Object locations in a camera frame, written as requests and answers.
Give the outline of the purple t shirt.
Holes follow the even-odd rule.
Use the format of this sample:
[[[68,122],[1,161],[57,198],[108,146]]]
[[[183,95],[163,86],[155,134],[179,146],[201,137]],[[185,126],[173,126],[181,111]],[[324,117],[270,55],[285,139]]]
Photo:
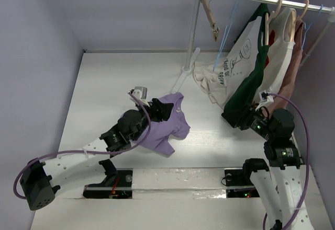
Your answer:
[[[187,137],[190,126],[186,122],[184,112],[182,111],[182,101],[184,96],[181,93],[168,94],[161,98],[164,104],[172,103],[173,108],[167,121],[151,122],[151,130],[148,136],[145,136],[147,129],[140,135],[139,139],[132,141],[134,144],[142,142],[141,146],[152,150],[164,156],[171,156],[175,150],[169,143],[169,137],[172,135],[180,140]]]

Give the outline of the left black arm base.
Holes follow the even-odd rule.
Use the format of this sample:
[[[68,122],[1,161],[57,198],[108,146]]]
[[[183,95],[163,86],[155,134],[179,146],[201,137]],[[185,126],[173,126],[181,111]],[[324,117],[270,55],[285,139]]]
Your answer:
[[[86,185],[82,196],[86,199],[131,199],[133,169],[117,169],[110,159],[98,162],[105,178],[100,183]]]

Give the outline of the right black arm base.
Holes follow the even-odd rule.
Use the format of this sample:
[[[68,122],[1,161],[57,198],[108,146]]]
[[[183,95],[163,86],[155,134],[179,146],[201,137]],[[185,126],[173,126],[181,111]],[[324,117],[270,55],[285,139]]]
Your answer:
[[[264,159],[247,159],[241,169],[226,169],[221,184],[227,187],[227,198],[259,198],[250,179],[252,172],[259,170],[269,171]]]

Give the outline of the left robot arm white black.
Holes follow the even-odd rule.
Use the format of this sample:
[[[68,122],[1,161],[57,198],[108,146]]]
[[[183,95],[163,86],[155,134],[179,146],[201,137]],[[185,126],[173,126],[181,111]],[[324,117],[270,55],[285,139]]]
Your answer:
[[[117,123],[93,142],[76,150],[60,151],[32,159],[15,179],[13,190],[21,186],[31,211],[50,204],[57,196],[69,191],[90,169],[98,171],[97,186],[110,186],[117,180],[117,169],[111,158],[140,145],[151,131],[152,122],[167,121],[173,103],[153,98],[148,104],[134,99],[136,109],[126,111]]]

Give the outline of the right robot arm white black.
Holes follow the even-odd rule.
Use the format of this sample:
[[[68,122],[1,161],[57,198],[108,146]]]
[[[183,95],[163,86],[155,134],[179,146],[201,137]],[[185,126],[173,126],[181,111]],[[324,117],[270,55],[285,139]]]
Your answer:
[[[225,170],[221,183],[236,187],[246,198],[258,194],[266,211],[263,222],[271,229],[313,229],[304,202],[306,184],[300,180],[303,163],[291,139],[293,115],[283,108],[269,113],[248,106],[233,127],[251,129],[264,138],[266,158],[250,158],[240,169]]]

